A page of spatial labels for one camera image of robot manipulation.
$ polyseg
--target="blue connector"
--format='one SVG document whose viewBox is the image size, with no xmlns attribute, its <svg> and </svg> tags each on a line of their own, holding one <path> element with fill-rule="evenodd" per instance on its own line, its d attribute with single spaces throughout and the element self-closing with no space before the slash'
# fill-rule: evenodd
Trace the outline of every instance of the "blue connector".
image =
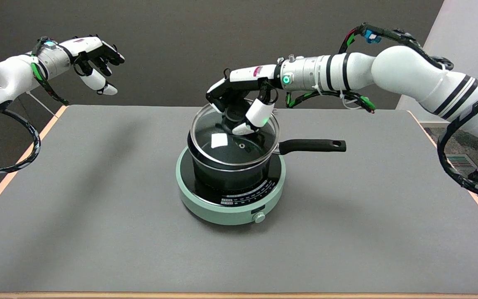
<svg viewBox="0 0 478 299">
<path fill-rule="evenodd" d="M 377 44 L 378 42 L 381 41 L 380 36 L 377 36 L 374 32 L 368 29 L 366 29 L 366 32 L 364 32 L 364 38 L 366 39 L 366 42 L 369 44 Z"/>
</svg>

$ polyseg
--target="black pot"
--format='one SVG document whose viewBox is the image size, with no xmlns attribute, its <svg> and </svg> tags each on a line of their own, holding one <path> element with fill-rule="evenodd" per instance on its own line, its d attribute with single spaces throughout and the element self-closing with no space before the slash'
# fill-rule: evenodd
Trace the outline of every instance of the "black pot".
<svg viewBox="0 0 478 299">
<path fill-rule="evenodd" d="M 345 152 L 343 140 L 287 140 L 278 142 L 279 125 L 272 115 L 259 132 L 246 136 L 226 129 L 229 117 L 210 105 L 195 116 L 188 134 L 188 150 L 197 180 L 222 191 L 248 189 L 268 175 L 272 155 L 291 152 Z"/>
</svg>

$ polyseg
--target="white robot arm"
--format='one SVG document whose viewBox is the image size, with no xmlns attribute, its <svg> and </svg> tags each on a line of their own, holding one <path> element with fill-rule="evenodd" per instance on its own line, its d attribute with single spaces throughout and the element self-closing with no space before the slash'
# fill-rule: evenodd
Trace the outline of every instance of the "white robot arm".
<svg viewBox="0 0 478 299">
<path fill-rule="evenodd" d="M 377 57 L 361 53 L 345 53 L 345 48 L 357 33 L 368 42 L 378 42 L 381 36 L 398 40 L 402 45 L 390 47 Z M 339 54 L 316 57 L 280 58 L 276 64 L 253 66 L 229 72 L 208 89 L 206 98 L 219 113 L 245 102 L 250 91 L 260 91 L 247 108 L 241 121 L 228 130 L 235 135 L 247 135 L 263 127 L 275 104 L 271 89 L 286 91 L 288 108 L 318 95 L 358 95 L 352 90 L 375 84 L 381 89 L 410 96 L 425 110 L 451 122 L 438 144 L 440 162 L 446 173 L 462 187 L 478 194 L 476 182 L 463 178 L 446 160 L 445 142 L 454 131 L 462 128 L 478 137 L 478 79 L 454 72 L 453 64 L 442 57 L 430 57 L 419 44 L 401 31 L 387 31 L 363 24 L 347 36 L 346 46 Z M 306 91 L 292 99 L 292 92 Z M 356 97 L 357 104 L 373 112 L 368 99 Z"/>
<path fill-rule="evenodd" d="M 112 71 L 107 65 L 124 63 L 123 55 L 97 36 L 87 36 L 57 43 L 41 38 L 33 51 L 0 62 L 0 112 L 19 95 L 42 86 L 55 100 L 67 105 L 47 81 L 74 68 L 82 81 L 99 95 L 114 95 L 117 89 L 89 65 L 91 61 L 105 76 Z"/>
</svg>

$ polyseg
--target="black handle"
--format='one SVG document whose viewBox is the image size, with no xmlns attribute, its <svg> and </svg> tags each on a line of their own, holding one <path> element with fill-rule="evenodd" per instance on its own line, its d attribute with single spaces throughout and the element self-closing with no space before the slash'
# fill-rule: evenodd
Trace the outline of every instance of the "black handle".
<svg viewBox="0 0 478 299">
<path fill-rule="evenodd" d="M 279 154 L 290 152 L 345 152 L 344 140 L 329 139 L 293 139 L 279 143 Z"/>
</svg>

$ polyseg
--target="glass lid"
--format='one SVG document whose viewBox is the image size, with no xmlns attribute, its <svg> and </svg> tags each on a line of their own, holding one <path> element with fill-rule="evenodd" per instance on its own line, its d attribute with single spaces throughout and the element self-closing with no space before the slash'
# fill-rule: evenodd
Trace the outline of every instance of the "glass lid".
<svg viewBox="0 0 478 299">
<path fill-rule="evenodd" d="M 245 136 L 232 134 L 251 101 L 243 103 L 228 107 L 223 114 L 207 104 L 197 113 L 191 125 L 191 140 L 204 157 L 220 164 L 239 166 L 261 162 L 274 151 L 279 126 L 273 115 L 258 132 Z"/>
</svg>

